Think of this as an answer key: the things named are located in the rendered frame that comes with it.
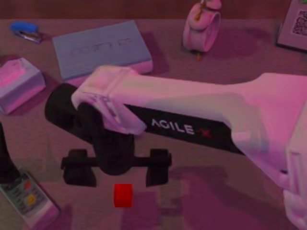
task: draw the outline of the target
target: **blue stapler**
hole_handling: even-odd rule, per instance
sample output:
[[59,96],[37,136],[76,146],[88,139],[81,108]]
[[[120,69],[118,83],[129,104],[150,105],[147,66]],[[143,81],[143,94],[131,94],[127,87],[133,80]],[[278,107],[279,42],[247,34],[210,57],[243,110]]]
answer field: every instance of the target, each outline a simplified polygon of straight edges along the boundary
[[35,43],[40,43],[42,41],[42,36],[38,32],[38,26],[33,23],[14,22],[10,25],[10,29],[15,35],[26,40]]

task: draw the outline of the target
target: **table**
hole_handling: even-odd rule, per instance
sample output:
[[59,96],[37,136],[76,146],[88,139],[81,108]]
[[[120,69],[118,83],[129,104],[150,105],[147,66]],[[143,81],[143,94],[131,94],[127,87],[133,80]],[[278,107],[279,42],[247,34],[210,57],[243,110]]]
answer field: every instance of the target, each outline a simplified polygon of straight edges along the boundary
[[[94,169],[97,188],[64,183],[62,157],[72,148],[94,153],[44,118],[46,98],[61,81],[50,38],[122,21],[30,20],[47,34],[39,45],[12,35],[11,20],[0,21],[0,56],[26,58],[47,80],[44,92],[0,119],[14,163],[29,170],[62,208],[48,230],[296,230],[285,215],[281,189],[247,158],[153,134],[137,140],[136,154],[168,148],[174,158],[169,184],[146,188],[146,170],[138,168],[119,177]],[[264,72],[307,75],[305,54],[275,47],[279,21],[223,20],[215,46],[200,62],[181,45],[184,22],[136,20],[153,56],[151,75],[220,84],[250,81]],[[132,208],[113,207],[113,184],[120,183],[134,186]],[[27,229],[2,196],[0,204],[0,230]]]

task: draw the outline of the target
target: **qr code card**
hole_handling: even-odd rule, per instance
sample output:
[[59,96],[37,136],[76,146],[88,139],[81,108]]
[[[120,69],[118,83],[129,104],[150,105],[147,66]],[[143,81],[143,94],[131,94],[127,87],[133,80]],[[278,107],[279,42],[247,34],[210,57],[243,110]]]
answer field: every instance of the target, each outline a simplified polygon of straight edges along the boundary
[[299,10],[292,28],[295,35],[307,36],[307,11]]

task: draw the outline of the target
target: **calculator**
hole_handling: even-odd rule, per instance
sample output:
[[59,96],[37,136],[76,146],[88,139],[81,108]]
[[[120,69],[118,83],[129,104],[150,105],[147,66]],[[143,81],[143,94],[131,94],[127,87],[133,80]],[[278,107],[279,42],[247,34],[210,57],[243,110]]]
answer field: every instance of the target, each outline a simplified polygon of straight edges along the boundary
[[60,215],[59,208],[25,170],[10,184],[0,184],[0,190],[32,230],[43,230]]

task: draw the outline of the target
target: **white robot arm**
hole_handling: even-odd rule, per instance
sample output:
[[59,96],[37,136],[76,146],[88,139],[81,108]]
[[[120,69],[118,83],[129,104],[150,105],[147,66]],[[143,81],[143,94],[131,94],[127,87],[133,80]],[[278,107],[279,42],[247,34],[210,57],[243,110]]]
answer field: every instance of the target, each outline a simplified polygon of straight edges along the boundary
[[105,128],[143,131],[244,153],[284,189],[289,219],[307,230],[307,77],[264,73],[217,85],[99,67],[72,95],[88,102]]

